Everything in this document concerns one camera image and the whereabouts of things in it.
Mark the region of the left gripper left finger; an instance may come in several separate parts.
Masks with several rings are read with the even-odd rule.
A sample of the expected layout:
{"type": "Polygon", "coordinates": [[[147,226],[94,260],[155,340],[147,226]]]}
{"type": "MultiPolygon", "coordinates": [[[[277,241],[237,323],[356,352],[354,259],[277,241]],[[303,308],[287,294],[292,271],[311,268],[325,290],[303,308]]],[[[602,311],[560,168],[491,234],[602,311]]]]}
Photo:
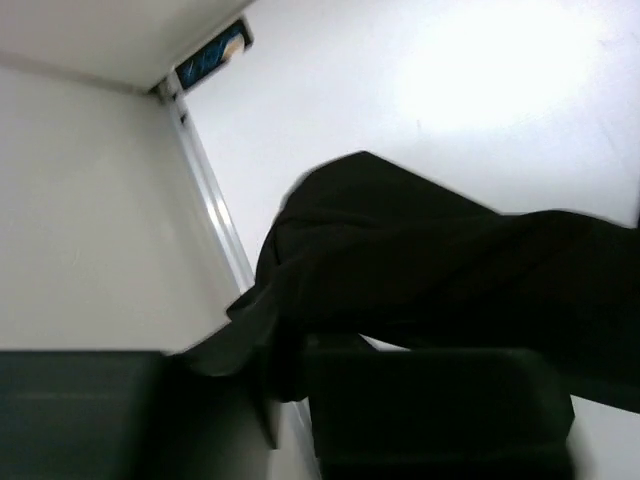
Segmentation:
{"type": "Polygon", "coordinates": [[[276,420],[247,373],[151,351],[5,351],[5,479],[264,479],[276,420]]]}

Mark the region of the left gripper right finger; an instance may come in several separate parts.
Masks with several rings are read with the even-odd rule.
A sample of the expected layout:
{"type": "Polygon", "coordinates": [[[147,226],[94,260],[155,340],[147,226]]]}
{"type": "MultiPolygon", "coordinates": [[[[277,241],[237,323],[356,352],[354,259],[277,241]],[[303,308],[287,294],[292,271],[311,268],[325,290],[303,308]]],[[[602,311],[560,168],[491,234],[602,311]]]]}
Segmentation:
{"type": "Polygon", "coordinates": [[[575,475],[569,395],[531,351],[382,351],[317,335],[305,376],[326,479],[575,475]]]}

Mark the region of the black trousers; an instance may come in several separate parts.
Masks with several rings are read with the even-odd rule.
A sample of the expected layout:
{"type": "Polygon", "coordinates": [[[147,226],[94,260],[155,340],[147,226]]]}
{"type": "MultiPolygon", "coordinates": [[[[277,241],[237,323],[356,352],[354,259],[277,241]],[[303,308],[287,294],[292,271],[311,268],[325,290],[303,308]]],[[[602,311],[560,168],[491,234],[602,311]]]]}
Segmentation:
{"type": "Polygon", "coordinates": [[[304,335],[408,348],[527,348],[572,394],[639,408],[639,233],[586,214],[501,214],[360,151],[302,176],[229,307],[233,358],[280,349],[297,399],[304,335]]]}

